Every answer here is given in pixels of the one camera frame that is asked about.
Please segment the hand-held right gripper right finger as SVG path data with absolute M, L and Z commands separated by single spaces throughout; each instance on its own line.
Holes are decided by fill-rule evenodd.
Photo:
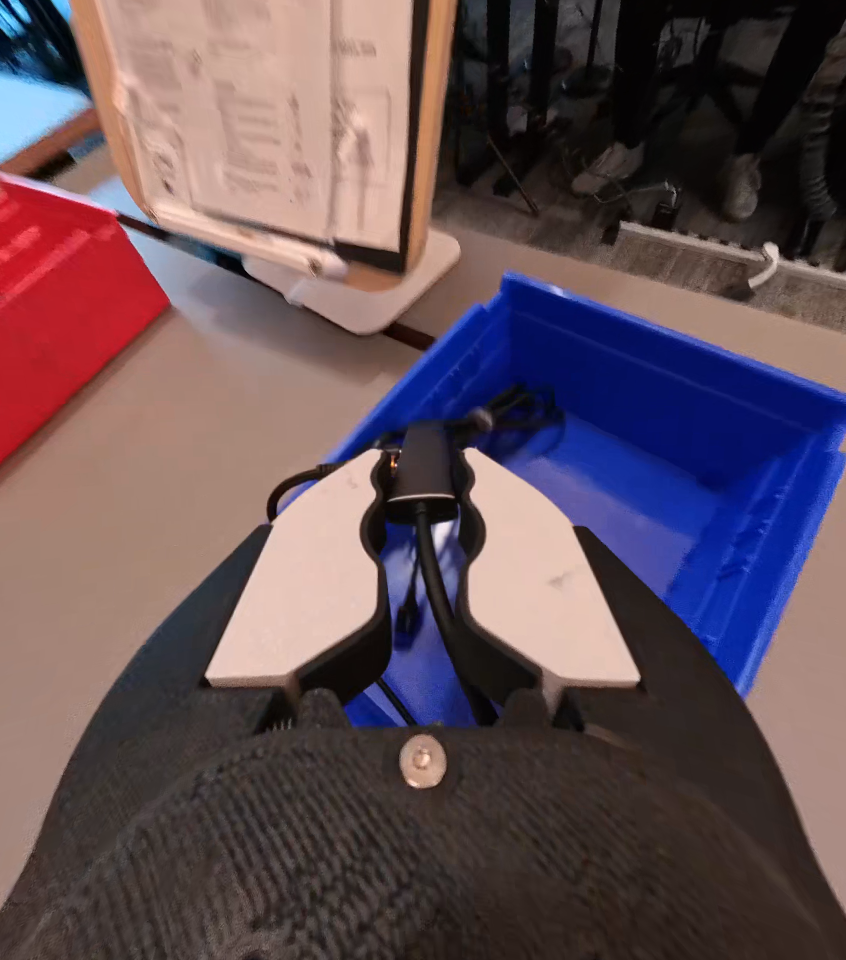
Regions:
M 505 702 L 538 690 L 634 690 L 641 674 L 576 528 L 547 496 L 483 452 L 460 458 L 456 626 L 471 682 Z

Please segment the wooden document stand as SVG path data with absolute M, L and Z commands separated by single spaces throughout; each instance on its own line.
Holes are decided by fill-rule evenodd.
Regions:
M 454 2 L 429 2 L 415 166 L 409 183 L 407 258 L 402 270 L 396 271 L 362 259 L 345 259 L 338 248 L 281 234 L 252 237 L 239 229 L 235 242 L 230 242 L 227 236 L 218 238 L 200 229 L 196 233 L 167 229 L 164 222 L 153 219 L 138 194 L 125 125 L 113 102 L 114 64 L 97 2 L 109 1 L 69 3 L 72 29 L 117 173 L 134 204 L 155 227 L 238 256 L 251 278 L 279 292 L 289 304 L 357 335 L 388 328 L 458 263 L 459 242 L 431 225 L 456 21 Z

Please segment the white printed paper sheet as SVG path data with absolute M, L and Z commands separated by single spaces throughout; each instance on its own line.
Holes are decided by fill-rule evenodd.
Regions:
M 429 2 L 96 2 L 142 207 L 400 271 Z

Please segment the grey desk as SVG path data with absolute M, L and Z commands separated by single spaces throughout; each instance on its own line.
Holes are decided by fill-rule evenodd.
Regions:
M 514 271 L 846 392 L 846 291 L 783 279 L 734 304 L 731 263 L 633 244 L 587 262 L 573 220 L 453 190 L 434 212 L 462 256 L 404 319 L 424 338 Z M 419 352 L 129 235 L 173 308 L 0 469 L 0 907 L 141 644 Z M 846 909 L 846 471 L 748 701 Z

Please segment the blue plastic bin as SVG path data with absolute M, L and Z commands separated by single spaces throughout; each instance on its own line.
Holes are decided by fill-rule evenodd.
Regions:
M 846 468 L 846 393 L 509 273 L 322 462 L 522 387 L 479 448 L 591 530 L 753 688 Z

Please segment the grey adapter with black cable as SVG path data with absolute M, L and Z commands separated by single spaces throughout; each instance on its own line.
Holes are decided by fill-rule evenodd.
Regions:
M 406 427 L 385 512 L 389 522 L 411 526 L 414 531 L 415 564 L 444 650 L 475 722 L 491 727 L 498 713 L 478 683 L 480 667 L 451 605 L 433 532 L 437 524 L 453 522 L 459 513 L 456 461 L 457 450 L 442 423 L 419 421 Z

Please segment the red plastic bin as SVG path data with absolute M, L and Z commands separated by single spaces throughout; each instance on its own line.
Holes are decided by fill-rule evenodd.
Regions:
M 169 306 L 115 213 L 0 174 L 0 465 Z

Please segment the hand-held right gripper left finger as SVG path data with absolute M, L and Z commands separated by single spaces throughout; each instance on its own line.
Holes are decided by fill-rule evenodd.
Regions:
M 391 457 L 371 449 L 309 487 L 267 537 L 205 672 L 213 689 L 329 690 L 344 705 L 393 653 L 382 563 Z

